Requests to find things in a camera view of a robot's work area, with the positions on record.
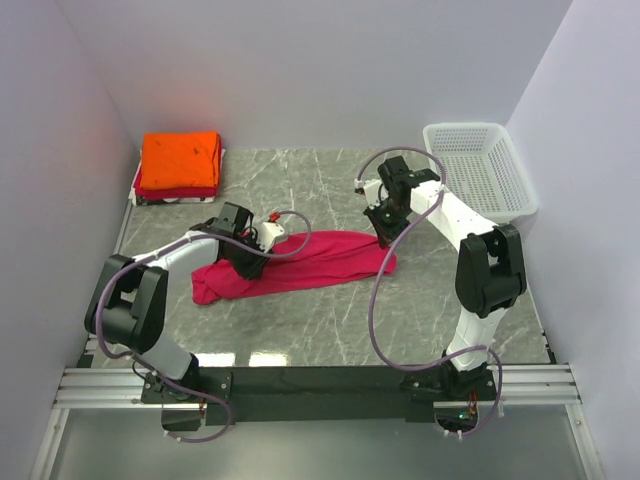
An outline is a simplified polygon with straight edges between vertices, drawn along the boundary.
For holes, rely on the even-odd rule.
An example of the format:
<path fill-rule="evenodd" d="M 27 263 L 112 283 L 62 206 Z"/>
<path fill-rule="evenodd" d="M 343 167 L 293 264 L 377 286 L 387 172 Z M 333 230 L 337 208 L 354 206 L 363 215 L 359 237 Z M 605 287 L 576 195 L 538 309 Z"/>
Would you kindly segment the magenta t shirt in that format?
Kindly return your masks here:
<path fill-rule="evenodd" d="M 260 278 L 242 278 L 227 260 L 220 260 L 191 274 L 192 302 L 208 306 L 219 300 L 259 297 L 291 291 L 318 289 L 375 277 L 380 269 L 394 273 L 397 258 L 375 236 L 355 232 L 315 231 L 309 244 L 296 256 L 270 259 Z"/>

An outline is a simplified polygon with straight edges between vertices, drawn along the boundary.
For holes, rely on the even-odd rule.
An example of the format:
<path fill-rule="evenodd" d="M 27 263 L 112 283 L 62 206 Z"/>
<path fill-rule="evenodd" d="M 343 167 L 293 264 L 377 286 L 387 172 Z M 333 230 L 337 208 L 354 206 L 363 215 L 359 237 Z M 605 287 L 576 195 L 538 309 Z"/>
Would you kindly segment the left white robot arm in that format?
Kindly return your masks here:
<path fill-rule="evenodd" d="M 254 214 L 225 203 L 220 213 L 192 226 L 177 240 L 146 254 L 111 255 L 89 302 L 84 327 L 109 358 L 140 360 L 164 380 L 176 401 L 202 389 L 196 356 L 165 331 L 171 282 L 222 260 L 244 280 L 262 273 L 284 230 L 273 222 L 253 224 Z"/>

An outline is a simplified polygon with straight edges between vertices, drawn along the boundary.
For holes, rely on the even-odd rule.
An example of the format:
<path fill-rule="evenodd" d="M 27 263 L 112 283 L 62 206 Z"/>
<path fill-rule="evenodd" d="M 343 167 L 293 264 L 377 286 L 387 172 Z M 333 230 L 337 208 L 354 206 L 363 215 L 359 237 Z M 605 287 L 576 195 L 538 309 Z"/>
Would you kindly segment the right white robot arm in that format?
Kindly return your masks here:
<path fill-rule="evenodd" d="M 356 193 L 365 197 L 365 216 L 388 265 L 409 234 L 427 220 L 455 248 L 455 293 L 461 305 L 459 320 L 443 356 L 414 366 L 435 381 L 433 391 L 452 398 L 466 397 L 486 379 L 491 345 L 506 311 L 527 289 L 521 236 L 510 224 L 491 221 L 467 206 L 447 186 L 442 162 L 414 171 L 401 156 L 391 156 L 377 168 L 378 179 L 358 175 Z"/>

